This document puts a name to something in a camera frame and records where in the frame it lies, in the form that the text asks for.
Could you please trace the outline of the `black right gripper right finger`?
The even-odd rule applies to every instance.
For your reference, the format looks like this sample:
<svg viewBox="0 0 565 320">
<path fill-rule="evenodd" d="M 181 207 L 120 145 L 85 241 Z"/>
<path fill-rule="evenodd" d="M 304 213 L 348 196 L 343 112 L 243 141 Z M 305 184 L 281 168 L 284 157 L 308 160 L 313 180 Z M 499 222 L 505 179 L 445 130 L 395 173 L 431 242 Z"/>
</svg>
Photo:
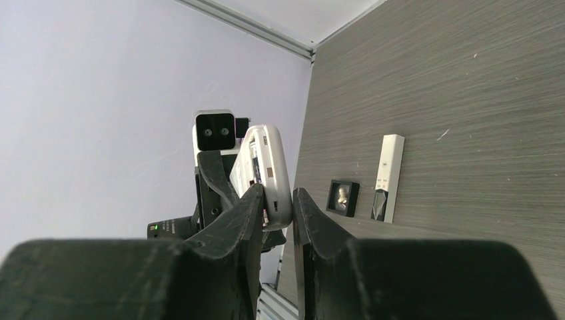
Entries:
<svg viewBox="0 0 565 320">
<path fill-rule="evenodd" d="M 555 319 L 528 262 L 499 241 L 359 239 L 293 193 L 301 319 Z"/>
</svg>

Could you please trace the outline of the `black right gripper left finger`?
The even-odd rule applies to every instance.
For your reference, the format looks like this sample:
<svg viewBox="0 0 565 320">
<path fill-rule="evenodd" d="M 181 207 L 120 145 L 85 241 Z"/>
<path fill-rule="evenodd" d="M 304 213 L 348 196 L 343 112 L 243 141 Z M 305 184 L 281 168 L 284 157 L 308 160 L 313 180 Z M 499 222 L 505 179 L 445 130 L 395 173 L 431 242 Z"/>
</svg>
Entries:
<svg viewBox="0 0 565 320">
<path fill-rule="evenodd" d="M 174 239 L 41 239 L 1 266 L 2 319 L 254 319 L 263 188 Z"/>
</svg>

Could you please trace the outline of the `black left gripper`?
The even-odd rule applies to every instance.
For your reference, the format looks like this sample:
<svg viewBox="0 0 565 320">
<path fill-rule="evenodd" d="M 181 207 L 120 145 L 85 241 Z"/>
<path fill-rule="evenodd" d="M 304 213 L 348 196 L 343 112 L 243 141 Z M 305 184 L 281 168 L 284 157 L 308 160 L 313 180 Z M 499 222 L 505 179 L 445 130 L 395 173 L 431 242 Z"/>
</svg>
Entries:
<svg viewBox="0 0 565 320">
<path fill-rule="evenodd" d="M 231 201 L 223 194 L 232 186 L 229 173 L 236 155 L 222 155 L 220 151 L 203 151 L 204 163 L 195 167 L 197 204 L 190 217 L 158 221 L 147 225 L 148 239 L 181 239 L 196 235 L 231 208 Z"/>
</svg>

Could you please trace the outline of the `white remote control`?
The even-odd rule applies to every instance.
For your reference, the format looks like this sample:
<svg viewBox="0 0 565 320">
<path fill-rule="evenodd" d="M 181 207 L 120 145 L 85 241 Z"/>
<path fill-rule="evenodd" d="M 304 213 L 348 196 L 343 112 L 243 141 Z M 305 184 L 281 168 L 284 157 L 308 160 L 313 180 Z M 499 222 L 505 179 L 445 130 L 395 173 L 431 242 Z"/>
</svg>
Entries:
<svg viewBox="0 0 565 320">
<path fill-rule="evenodd" d="M 274 125 L 249 127 L 229 175 L 242 197 L 254 184 L 264 189 L 263 227 L 277 231 L 292 221 L 292 196 L 281 134 Z"/>
</svg>

